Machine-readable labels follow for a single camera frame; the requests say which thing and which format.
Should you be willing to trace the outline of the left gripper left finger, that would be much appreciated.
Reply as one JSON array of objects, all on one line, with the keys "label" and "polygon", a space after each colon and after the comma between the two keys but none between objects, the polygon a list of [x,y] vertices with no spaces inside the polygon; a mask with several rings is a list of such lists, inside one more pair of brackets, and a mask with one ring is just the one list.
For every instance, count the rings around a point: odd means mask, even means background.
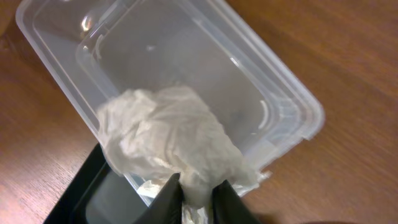
[{"label": "left gripper left finger", "polygon": [[180,174],[173,174],[163,186],[149,208],[134,224],[181,224],[183,190]]}]

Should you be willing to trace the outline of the white tissue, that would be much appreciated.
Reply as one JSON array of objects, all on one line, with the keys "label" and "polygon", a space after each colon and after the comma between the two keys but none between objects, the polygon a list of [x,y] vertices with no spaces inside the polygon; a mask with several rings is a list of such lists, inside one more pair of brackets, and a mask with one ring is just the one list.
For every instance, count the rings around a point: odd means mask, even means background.
[{"label": "white tissue", "polygon": [[98,137],[113,171],[142,177],[155,197],[180,175],[184,223],[209,223],[211,191],[227,180],[239,196],[269,177],[245,160],[207,104],[189,87],[127,90],[96,112]]}]

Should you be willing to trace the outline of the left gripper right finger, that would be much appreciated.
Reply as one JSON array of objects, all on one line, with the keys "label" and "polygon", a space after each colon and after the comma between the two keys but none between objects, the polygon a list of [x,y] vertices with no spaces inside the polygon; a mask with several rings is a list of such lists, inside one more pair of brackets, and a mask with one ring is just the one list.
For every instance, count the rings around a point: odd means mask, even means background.
[{"label": "left gripper right finger", "polygon": [[261,224],[225,180],[212,191],[214,224]]}]

